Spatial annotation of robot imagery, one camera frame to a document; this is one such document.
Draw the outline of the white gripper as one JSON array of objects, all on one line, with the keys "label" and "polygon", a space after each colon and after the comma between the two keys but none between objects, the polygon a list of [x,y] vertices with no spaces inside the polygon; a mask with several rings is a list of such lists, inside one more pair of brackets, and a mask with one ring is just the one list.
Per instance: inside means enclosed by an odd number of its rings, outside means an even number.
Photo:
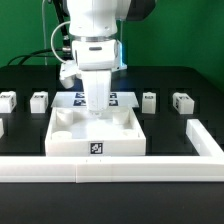
[{"label": "white gripper", "polygon": [[109,105],[112,69],[118,55],[117,42],[72,42],[73,57],[81,73],[89,111],[106,110]]}]

